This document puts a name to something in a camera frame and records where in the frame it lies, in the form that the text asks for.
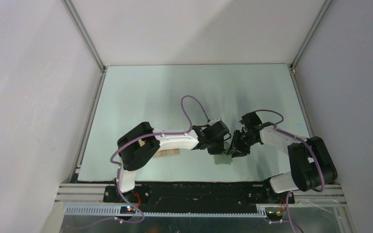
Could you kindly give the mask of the aluminium frame rail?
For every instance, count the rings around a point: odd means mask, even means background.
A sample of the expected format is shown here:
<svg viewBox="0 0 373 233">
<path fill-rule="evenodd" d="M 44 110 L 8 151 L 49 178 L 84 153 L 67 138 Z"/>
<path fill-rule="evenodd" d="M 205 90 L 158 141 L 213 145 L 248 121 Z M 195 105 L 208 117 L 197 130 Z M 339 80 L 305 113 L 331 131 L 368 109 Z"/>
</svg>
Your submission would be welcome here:
<svg viewBox="0 0 373 233">
<path fill-rule="evenodd" d="M 80 182 L 73 177 L 59 186 L 56 202 L 68 214 L 103 216 L 265 216 L 286 207 L 345 207 L 343 190 L 329 184 L 313 190 L 274 193 L 267 182 L 136 182 L 132 191 L 118 194 L 113 181 Z"/>
</svg>

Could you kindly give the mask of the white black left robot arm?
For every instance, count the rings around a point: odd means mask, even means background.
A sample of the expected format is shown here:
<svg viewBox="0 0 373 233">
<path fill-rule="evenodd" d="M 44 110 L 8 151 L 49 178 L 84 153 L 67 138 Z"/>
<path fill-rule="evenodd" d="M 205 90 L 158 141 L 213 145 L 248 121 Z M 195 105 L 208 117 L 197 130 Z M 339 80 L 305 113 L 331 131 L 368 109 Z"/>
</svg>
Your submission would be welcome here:
<svg viewBox="0 0 373 233">
<path fill-rule="evenodd" d="M 142 122 L 117 141 L 118 149 L 110 161 L 119 169 L 115 195 L 122 202 L 134 196 L 136 173 L 161 151 L 172 149 L 207 150 L 209 154 L 223 154 L 224 143 L 231 138 L 228 127 L 220 118 L 205 125 L 191 125 L 187 130 L 159 130 L 149 122 Z"/>
</svg>

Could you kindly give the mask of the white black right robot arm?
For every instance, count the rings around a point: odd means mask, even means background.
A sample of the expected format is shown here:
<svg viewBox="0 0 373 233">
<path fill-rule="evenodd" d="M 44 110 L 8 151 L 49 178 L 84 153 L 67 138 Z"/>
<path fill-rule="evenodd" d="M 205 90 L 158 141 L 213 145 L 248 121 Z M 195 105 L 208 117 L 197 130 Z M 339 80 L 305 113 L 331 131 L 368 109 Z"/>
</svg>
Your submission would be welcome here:
<svg viewBox="0 0 373 233">
<path fill-rule="evenodd" d="M 338 172 L 322 138 L 301 137 L 278 127 L 282 123 L 263 122 L 257 111 L 242 116 L 241 130 L 234 131 L 232 142 L 226 154 L 243 157 L 250 154 L 255 144 L 269 145 L 288 156 L 290 171 L 270 177 L 263 189 L 267 202 L 275 203 L 284 192 L 323 192 L 325 186 L 338 178 Z"/>
</svg>

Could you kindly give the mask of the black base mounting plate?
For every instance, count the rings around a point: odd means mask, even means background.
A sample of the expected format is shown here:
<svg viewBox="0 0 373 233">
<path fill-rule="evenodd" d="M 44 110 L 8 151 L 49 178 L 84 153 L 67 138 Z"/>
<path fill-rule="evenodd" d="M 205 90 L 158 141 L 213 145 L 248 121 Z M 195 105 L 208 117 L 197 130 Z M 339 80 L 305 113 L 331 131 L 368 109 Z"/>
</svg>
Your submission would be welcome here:
<svg viewBox="0 0 373 233">
<path fill-rule="evenodd" d="M 281 204 L 266 182 L 136 182 L 123 194 L 144 213 L 257 214 L 261 204 Z"/>
</svg>

